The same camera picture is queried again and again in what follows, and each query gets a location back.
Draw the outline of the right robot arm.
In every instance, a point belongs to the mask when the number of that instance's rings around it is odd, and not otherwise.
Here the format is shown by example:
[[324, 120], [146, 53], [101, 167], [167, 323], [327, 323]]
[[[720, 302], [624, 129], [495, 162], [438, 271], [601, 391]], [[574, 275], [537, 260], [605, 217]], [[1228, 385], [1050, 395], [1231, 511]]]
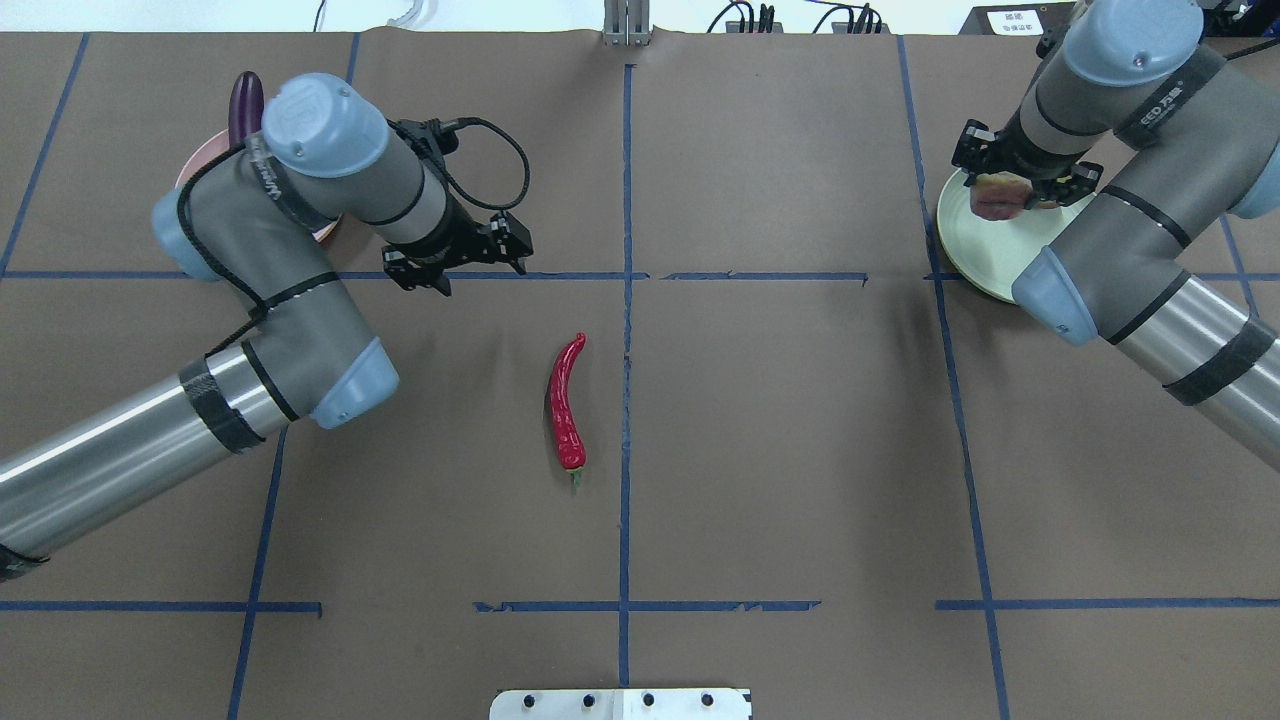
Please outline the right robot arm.
[[1275, 468], [1277, 332], [1178, 258], [1221, 217], [1277, 208], [1277, 94], [1203, 32], [1196, 1], [1083, 1], [1007, 123], [969, 120], [952, 163], [966, 184], [1021, 177], [1027, 208], [1085, 199], [1015, 304], [1070, 345], [1106, 340]]

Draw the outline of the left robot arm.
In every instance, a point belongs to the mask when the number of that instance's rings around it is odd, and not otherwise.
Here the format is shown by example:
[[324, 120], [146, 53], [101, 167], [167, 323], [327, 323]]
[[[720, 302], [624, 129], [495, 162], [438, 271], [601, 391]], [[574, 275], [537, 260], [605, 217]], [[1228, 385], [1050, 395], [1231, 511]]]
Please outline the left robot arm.
[[264, 97], [234, 85], [228, 145], [151, 213], [154, 236], [189, 278], [224, 284], [244, 323], [177, 373], [3, 462], [3, 579], [205, 469], [307, 418], [333, 429], [389, 398], [399, 377], [326, 258], [317, 233], [343, 218], [383, 241], [402, 290], [451, 296], [448, 270], [526, 272], [529, 229], [513, 201], [481, 201], [445, 159], [480, 117], [392, 120], [328, 73]]

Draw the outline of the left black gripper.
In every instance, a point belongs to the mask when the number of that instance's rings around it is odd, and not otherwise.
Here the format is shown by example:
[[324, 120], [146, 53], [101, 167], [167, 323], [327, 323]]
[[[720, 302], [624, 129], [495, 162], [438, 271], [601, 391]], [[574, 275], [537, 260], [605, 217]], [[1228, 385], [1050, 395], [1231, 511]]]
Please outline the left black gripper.
[[430, 288], [449, 297], [449, 269], [472, 263], [503, 264], [525, 275], [525, 259], [532, 255], [531, 232], [515, 215], [498, 211], [481, 223], [465, 210], [449, 210], [422, 240], [384, 246], [381, 268], [402, 290]]

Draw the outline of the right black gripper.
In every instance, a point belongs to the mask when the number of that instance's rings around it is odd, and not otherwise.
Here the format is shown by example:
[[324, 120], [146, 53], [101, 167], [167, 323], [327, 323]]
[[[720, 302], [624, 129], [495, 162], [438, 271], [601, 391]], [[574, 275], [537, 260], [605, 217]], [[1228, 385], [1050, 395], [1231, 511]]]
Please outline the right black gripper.
[[1000, 131], [991, 131], [980, 120], [969, 120], [955, 146], [952, 165], [966, 176], [964, 184], [975, 186], [980, 176], [1009, 172], [1030, 182], [1025, 209], [1037, 202], [1070, 206], [1097, 190], [1105, 173], [1101, 164], [1082, 161], [1082, 152], [1062, 155], [1036, 145], [1020, 120], [1009, 120]]

